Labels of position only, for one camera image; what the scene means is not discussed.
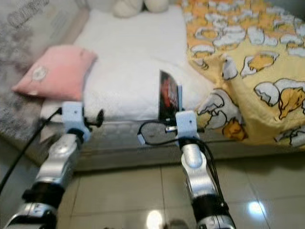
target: mattress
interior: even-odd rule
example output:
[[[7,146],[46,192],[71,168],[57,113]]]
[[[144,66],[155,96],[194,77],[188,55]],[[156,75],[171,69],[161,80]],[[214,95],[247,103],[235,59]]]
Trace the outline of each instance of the mattress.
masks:
[[[160,70],[182,84],[183,107],[187,110],[205,100],[213,88],[187,62],[186,28],[178,6],[170,6],[165,13],[143,12],[130,19],[92,10],[75,45],[99,57],[84,87],[85,116],[89,120],[94,120],[101,109],[106,121],[157,119]],[[48,117],[60,104],[46,100],[41,116]]]

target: black wire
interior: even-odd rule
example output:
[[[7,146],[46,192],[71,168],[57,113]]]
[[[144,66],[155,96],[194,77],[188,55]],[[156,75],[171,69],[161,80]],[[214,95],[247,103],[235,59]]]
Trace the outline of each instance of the black wire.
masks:
[[[0,184],[0,195],[3,191],[4,186],[6,185],[8,179],[10,178],[14,168],[16,167],[16,165],[18,164],[18,162],[20,161],[20,159],[22,158],[22,156],[25,154],[25,152],[27,151],[27,149],[29,148],[29,146],[31,145],[31,143],[34,141],[34,139],[36,138],[36,136],[42,131],[42,129],[45,127],[45,125],[56,115],[56,114],[60,114],[61,113],[61,108],[58,108],[58,110],[56,112],[54,112],[48,119],[46,119],[42,125],[35,131],[35,133],[33,134],[33,136],[30,138],[30,140],[27,142],[27,144],[25,145],[25,147],[23,148],[23,150],[19,153],[19,155],[16,157],[16,159],[14,160],[14,162],[12,163],[12,165],[9,167],[9,170],[7,171],[7,173],[5,174],[3,180],[1,181]]]
[[[143,128],[143,126],[145,126],[146,124],[149,124],[149,123],[159,123],[159,124],[161,123],[161,124],[164,124],[163,122],[160,122],[160,121],[148,121],[148,122],[145,122],[145,123],[143,123],[140,126],[138,135],[142,135],[142,128]],[[146,141],[146,139],[144,138],[143,135],[142,135],[142,137],[143,137],[145,143],[147,145],[149,145],[149,146],[161,146],[161,145],[165,145],[165,144],[168,144],[168,143],[176,142],[176,141],[179,141],[179,140],[195,140],[197,142],[200,150],[204,153],[204,155],[206,157],[207,157],[207,155],[205,154],[205,152],[208,153],[208,156],[209,156],[209,158],[207,158],[208,167],[210,169],[211,175],[212,175],[212,177],[214,179],[214,182],[216,184],[218,195],[221,198],[221,200],[223,202],[225,202],[224,201],[224,195],[223,195],[223,192],[222,192],[221,187],[220,187],[219,177],[218,177],[218,174],[217,174],[217,169],[216,169],[216,165],[215,165],[215,160],[214,160],[213,154],[212,154],[209,146],[203,140],[198,139],[198,138],[182,137],[182,138],[172,139],[172,140],[164,141],[164,142],[160,142],[160,143],[150,143],[150,142]]]

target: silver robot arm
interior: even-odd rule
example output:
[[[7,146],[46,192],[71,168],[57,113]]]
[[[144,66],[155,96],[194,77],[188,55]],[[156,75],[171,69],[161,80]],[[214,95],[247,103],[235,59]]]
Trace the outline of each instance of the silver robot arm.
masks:
[[[197,138],[193,111],[176,113],[177,137]],[[219,197],[205,155],[196,141],[181,140],[181,163],[198,229],[235,229],[228,205]]]
[[[82,103],[64,102],[62,119],[65,132],[49,149],[49,157],[40,167],[33,186],[22,196],[24,204],[5,229],[55,229],[57,210],[72,178],[81,146],[91,136],[83,118]]]

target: tile floor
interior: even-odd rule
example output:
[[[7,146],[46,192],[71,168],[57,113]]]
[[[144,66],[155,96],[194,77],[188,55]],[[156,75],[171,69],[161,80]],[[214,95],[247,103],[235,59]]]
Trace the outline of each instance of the tile floor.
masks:
[[[305,228],[305,155],[217,161],[239,229]],[[184,220],[195,228],[180,166],[78,174],[59,210],[59,229],[150,229]]]

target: bed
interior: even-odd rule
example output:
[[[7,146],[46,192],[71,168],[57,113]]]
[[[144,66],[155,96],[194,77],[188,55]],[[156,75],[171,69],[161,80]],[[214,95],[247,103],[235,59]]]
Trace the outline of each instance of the bed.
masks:
[[[84,90],[85,115],[92,120],[100,109],[105,110],[105,122],[100,129],[94,130],[90,142],[84,145],[78,170],[179,162],[180,152],[177,147],[141,146],[136,133],[144,120],[157,118],[160,69],[174,75],[183,85],[183,105],[186,109],[195,109],[213,90],[214,84],[188,63],[186,26],[181,7],[172,5],[164,14],[144,12],[128,20],[119,20],[111,13],[95,9],[89,12],[81,4],[75,7],[75,13],[71,16],[74,23],[70,23],[57,43],[72,43],[75,40],[74,44],[98,53],[101,64],[92,69]],[[147,22],[151,25],[149,28],[145,26]],[[126,77],[126,72],[136,74]],[[41,116],[47,117],[60,104],[59,101],[46,100]],[[60,117],[53,119],[52,125],[44,130],[43,140],[48,139],[46,142],[50,142],[54,129],[58,130],[61,126],[60,121]],[[6,138],[13,139],[12,142],[21,140],[19,146],[24,141],[15,135]],[[283,146],[247,146],[227,139],[221,132],[214,130],[201,133],[201,138],[210,143],[217,158],[299,150]],[[45,156],[46,152],[37,150],[37,147],[30,154],[38,163]]]

